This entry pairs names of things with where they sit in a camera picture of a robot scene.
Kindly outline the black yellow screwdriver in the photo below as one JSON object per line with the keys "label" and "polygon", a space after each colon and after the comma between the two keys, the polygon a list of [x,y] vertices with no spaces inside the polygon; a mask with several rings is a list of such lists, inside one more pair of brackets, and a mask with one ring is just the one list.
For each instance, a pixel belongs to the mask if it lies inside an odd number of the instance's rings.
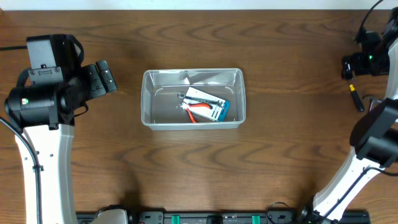
{"label": "black yellow screwdriver", "polygon": [[363,105],[363,102],[361,101],[361,98],[360,98],[358,92],[356,91],[354,85],[353,85],[353,84],[350,84],[350,85],[349,85],[349,89],[350,89],[351,97],[352,97],[352,99],[353,99],[353,102],[354,102],[354,105],[355,105],[356,109],[357,109],[359,112],[364,112],[364,105]]}

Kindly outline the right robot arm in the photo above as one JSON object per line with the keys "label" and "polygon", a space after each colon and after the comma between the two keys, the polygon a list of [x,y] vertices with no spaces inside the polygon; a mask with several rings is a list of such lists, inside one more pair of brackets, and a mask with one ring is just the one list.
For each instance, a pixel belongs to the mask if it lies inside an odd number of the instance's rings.
{"label": "right robot arm", "polygon": [[386,75],[386,94],[381,100],[368,97],[369,111],[351,132],[348,157],[313,202],[298,212],[297,223],[339,223],[361,189],[378,174],[387,175],[385,169],[397,162],[397,130],[392,128],[397,122],[397,8],[383,33],[360,26],[354,40],[362,50],[341,59],[341,76],[351,81],[359,75]]}

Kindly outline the small black handled hammer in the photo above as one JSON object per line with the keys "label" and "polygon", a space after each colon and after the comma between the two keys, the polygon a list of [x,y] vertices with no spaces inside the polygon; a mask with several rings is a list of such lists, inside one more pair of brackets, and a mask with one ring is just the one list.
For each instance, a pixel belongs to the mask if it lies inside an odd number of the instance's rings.
{"label": "small black handled hammer", "polygon": [[377,96],[375,95],[364,95],[363,100],[369,101],[369,108],[368,111],[370,112],[375,105],[378,105],[382,102]]}

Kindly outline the clear plastic container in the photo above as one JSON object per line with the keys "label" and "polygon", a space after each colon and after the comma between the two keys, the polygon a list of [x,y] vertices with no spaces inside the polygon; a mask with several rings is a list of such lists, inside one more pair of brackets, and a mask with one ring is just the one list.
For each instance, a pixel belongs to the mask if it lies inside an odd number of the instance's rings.
{"label": "clear plastic container", "polygon": [[238,68],[147,70],[141,121],[151,130],[233,129],[246,120]]}

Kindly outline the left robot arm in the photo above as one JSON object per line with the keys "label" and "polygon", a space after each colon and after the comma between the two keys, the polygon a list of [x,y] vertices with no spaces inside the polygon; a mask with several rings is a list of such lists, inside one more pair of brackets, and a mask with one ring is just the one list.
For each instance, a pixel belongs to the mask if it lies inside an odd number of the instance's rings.
{"label": "left robot arm", "polygon": [[24,174],[27,223],[76,223],[72,144],[76,117],[89,100],[116,91],[104,60],[84,65],[71,34],[27,38],[30,67],[9,92],[6,126],[15,135]]}

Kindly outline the red handled pliers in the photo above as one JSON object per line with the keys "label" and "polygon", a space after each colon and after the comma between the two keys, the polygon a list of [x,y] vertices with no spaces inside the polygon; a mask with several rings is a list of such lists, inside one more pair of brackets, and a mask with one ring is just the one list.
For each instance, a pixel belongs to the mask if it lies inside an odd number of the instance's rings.
{"label": "red handled pliers", "polygon": [[192,108],[206,108],[206,109],[209,109],[209,110],[212,109],[212,106],[207,104],[207,103],[197,103],[197,104],[182,103],[180,105],[180,107],[181,107],[181,109],[183,109],[183,110],[185,110],[187,112],[187,114],[188,114],[188,116],[190,118],[190,121],[192,123],[196,123],[196,120],[195,120],[195,118],[194,118],[194,116],[193,116],[193,114],[191,112]]}

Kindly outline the silver wrench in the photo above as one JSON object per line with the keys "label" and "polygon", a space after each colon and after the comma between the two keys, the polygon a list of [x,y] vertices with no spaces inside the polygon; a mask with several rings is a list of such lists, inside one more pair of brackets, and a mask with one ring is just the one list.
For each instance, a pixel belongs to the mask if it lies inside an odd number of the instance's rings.
{"label": "silver wrench", "polygon": [[184,95],[183,93],[178,93],[177,96],[179,98],[181,98],[181,99],[188,99],[188,100],[198,101],[198,102],[201,102],[201,103],[208,103],[208,104],[212,104],[212,105],[218,105],[218,106],[220,106],[222,108],[225,107],[225,103],[222,103],[220,101],[206,100],[206,99],[203,99],[203,98],[194,98],[194,97],[191,97],[191,96]]}

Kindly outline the white blue cardboard box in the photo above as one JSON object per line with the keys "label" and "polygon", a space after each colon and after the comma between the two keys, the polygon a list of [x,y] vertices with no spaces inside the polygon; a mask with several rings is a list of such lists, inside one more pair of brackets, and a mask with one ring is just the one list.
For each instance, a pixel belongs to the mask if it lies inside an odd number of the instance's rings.
{"label": "white blue cardboard box", "polygon": [[180,107],[185,110],[192,123],[197,123],[195,115],[214,122],[223,122],[230,102],[196,88],[189,87],[186,94],[178,93]]}

